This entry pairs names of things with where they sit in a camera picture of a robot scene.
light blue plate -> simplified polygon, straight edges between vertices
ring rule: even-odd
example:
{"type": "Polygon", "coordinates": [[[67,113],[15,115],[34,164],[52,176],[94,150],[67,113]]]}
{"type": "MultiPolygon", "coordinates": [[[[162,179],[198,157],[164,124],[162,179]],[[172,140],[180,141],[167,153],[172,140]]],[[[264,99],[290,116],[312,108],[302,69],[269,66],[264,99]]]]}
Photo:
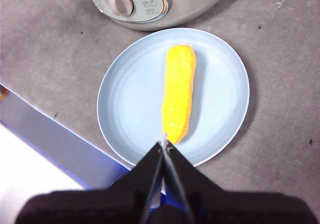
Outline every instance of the light blue plate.
{"type": "Polygon", "coordinates": [[[217,155],[239,130],[249,104],[249,81],[237,53],[220,38],[195,29],[168,29],[126,48],[101,83],[97,116],[111,149],[135,165],[163,140],[161,106],[166,53],[177,44],[197,57],[187,136],[175,146],[194,165],[217,155]]]}

corn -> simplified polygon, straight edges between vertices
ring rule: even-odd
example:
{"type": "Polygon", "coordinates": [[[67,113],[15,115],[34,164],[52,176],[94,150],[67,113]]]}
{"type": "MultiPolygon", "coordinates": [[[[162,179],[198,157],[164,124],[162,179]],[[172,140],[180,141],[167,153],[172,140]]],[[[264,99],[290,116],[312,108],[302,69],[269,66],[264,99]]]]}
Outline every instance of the corn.
{"type": "Polygon", "coordinates": [[[188,132],[196,55],[188,45],[175,45],[166,55],[162,128],[167,140],[176,144],[188,132]]]}

gray countertop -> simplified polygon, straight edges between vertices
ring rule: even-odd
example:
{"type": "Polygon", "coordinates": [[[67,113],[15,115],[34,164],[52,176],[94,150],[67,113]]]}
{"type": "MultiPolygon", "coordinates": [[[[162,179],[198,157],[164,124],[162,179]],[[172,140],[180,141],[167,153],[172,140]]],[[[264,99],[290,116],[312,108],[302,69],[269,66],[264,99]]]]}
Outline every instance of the gray countertop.
{"type": "MultiPolygon", "coordinates": [[[[221,0],[183,27],[227,41],[251,85],[240,131],[197,168],[224,189],[299,196],[319,219],[320,0],[221,0]]],[[[1,0],[1,83],[121,161],[100,133],[96,98],[108,66],[147,34],[91,0],[1,0]]]]}

blue edge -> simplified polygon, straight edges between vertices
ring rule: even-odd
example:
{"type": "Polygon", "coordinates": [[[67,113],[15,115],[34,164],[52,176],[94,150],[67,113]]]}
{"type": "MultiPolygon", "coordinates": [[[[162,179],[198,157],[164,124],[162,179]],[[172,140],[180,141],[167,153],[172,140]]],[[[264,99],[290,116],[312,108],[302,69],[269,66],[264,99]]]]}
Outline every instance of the blue edge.
{"type": "Polygon", "coordinates": [[[0,103],[0,123],[85,189],[108,188],[129,171],[14,92],[0,103]]]}

rice cooker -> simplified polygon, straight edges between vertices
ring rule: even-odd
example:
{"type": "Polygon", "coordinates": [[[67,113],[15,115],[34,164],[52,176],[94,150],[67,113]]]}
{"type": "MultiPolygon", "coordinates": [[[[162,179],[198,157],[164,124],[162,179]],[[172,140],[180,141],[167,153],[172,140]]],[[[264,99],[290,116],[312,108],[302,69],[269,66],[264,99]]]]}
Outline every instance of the rice cooker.
{"type": "Polygon", "coordinates": [[[158,30],[183,24],[218,0],[92,0],[113,21],[136,30],[158,30]]]}

